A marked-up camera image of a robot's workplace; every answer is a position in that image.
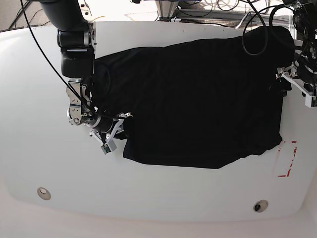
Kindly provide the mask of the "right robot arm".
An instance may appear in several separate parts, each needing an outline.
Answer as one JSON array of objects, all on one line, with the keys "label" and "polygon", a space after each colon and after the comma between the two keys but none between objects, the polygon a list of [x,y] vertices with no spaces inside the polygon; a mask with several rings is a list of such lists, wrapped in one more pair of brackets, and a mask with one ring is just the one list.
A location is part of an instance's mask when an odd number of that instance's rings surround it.
[{"label": "right robot arm", "polygon": [[85,125],[101,147],[113,151],[116,140],[131,137],[131,111],[124,106],[118,73],[96,58],[96,25],[82,15],[76,0],[41,0],[42,10],[57,28],[61,72],[66,85],[71,125]]}]

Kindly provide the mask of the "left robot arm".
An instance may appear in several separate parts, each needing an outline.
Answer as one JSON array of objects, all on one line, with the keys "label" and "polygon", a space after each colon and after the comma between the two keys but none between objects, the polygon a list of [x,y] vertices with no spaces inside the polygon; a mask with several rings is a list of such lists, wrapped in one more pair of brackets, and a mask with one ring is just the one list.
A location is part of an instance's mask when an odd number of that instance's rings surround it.
[{"label": "left robot arm", "polygon": [[[305,106],[315,108],[317,106],[317,2],[315,0],[284,0],[282,4],[268,5],[261,10],[256,10],[251,1],[247,1],[247,3],[255,13],[248,23],[257,17],[264,27],[264,46],[256,54],[249,52],[245,46],[246,29],[244,29],[242,33],[243,50],[250,56],[262,55],[268,46],[268,33],[270,32],[285,47],[299,51],[299,53],[294,53],[290,66],[277,69],[276,78],[296,86],[305,97]],[[301,46],[286,43],[274,32],[274,15],[282,8],[292,11],[293,26],[303,39]]]}]

